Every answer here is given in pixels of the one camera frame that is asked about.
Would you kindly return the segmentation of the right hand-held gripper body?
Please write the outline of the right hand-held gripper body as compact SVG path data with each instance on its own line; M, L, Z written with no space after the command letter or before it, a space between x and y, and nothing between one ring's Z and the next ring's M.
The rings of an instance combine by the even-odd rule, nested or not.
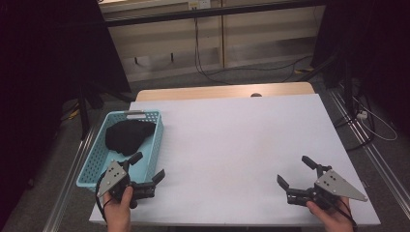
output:
M331 166L309 164L308 167L317 173L313 187L296 189L286 185L288 204L305 207L308 201L312 201L322 210L328 210L335 206L341 197L363 202L368 201L362 192L336 173Z

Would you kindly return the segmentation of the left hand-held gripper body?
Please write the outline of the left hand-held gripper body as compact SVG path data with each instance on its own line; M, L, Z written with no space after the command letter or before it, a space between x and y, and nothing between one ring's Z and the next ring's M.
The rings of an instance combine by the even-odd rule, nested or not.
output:
M132 187L131 209L137 207L138 200L154 197L156 180L153 179L151 182L140 184L132 181L129 174L131 165L134 165L134 161L113 160L96 184L96 197L100 198L109 192L115 200L122 201L126 187Z

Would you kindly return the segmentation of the black shorts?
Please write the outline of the black shorts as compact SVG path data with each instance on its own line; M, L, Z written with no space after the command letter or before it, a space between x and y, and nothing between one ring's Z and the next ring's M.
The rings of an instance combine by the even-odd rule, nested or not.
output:
M125 157L135 154L144 140L155 132L152 122L125 120L106 129L105 145Z

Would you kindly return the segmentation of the light blue plastic basket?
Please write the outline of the light blue plastic basket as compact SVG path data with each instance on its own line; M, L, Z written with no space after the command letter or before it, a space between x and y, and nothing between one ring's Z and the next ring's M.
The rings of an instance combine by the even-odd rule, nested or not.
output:
M113 111L105 116L91 150L88 152L87 159L77 177L78 187L94 191L97 181L110 163L113 160L124 161L126 159L123 154L106 147L105 134L109 127L127 120L150 122L155 125L152 135L147 136L142 142L136 142L137 151L142 153L143 158L130 167L131 179L137 183L144 183L149 182L156 175L163 132L161 113L157 110Z

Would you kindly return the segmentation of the person's right hand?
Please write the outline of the person's right hand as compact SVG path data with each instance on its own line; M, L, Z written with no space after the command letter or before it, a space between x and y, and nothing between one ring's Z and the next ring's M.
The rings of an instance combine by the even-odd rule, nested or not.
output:
M337 210L322 210L314 202L308 201L307 208L324 225L326 232L354 232L353 223Z

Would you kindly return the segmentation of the person's left hand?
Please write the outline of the person's left hand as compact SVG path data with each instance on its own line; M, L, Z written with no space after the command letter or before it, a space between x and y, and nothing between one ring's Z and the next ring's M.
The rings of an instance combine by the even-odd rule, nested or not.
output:
M118 202L109 192L103 195L103 211L107 232L131 232L132 187L126 187L122 200Z

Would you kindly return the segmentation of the black metal stand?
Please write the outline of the black metal stand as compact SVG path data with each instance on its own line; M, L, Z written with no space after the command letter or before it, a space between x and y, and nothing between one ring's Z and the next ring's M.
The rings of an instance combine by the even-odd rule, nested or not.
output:
M90 105L93 109L101 109L103 107L101 94L108 94L122 102L133 102L131 97L125 96L118 91L111 90L94 81L80 82L78 84L77 102L82 126L82 139L86 137L90 130L87 105Z
M305 74L299 82L308 82L310 79L326 70L333 70L334 72L341 68L341 79L343 81L343 99L347 113L354 117L355 108L353 101L352 89L352 71L351 65L342 55L331 55L326 61L314 68L311 72Z

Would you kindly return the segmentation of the black curtain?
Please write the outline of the black curtain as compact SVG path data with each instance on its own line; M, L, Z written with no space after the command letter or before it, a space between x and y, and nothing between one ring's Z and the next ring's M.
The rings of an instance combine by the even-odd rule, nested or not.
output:
M410 135L410 0L329 0L311 65L333 55Z
M0 227L43 161L63 103L129 82L98 0L0 0Z

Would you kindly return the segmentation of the beige cabinet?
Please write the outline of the beige cabinet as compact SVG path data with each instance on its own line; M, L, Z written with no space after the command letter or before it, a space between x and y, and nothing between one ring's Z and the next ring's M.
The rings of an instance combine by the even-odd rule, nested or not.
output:
M105 20L191 11L189 0L99 0ZM211 0L211 8L281 0ZM323 6L111 27L130 82L292 61L313 53Z

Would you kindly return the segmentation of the black horizontal bar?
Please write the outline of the black horizontal bar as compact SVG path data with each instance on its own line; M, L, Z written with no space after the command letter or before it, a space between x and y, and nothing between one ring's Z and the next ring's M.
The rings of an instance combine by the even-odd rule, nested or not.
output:
M113 19L107 19L104 24L107 27L118 27L220 15L238 15L267 11L291 10L307 7L326 6L330 1L331 0L282 0L274 3L221 7L205 10L191 10L166 14L114 17Z

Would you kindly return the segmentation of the aluminium floor rail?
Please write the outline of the aluminium floor rail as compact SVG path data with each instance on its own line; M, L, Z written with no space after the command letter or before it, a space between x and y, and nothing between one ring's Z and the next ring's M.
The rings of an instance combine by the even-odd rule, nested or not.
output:
M347 114L347 110L344 106L344 99L340 93L331 91L331 96L338 110L342 114L342 118L347 122L349 129L355 134L357 140L359 141L357 151L362 149L366 153L372 165L389 189L389 192L395 198L395 202L410 220L410 191L408 191L402 182L397 178L392 168L385 161L382 153L374 145L374 138L376 137L376 134L374 134L373 130L368 130L366 125L362 123L362 120L356 119Z
M90 147L92 139L93 133L91 131L88 131L81 137L69 173L64 181L64 185L62 186L58 194L57 200L53 205L51 213L47 218L43 232L59 231L61 222L64 218L64 214L66 213L67 207L69 206L70 198L76 183L76 178L82 168L82 163L85 159L85 153Z

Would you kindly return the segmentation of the white wall socket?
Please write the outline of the white wall socket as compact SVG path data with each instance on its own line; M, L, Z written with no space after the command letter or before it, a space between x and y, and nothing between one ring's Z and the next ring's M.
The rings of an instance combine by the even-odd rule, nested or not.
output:
M189 0L188 6L190 10L204 10L211 8L211 0Z

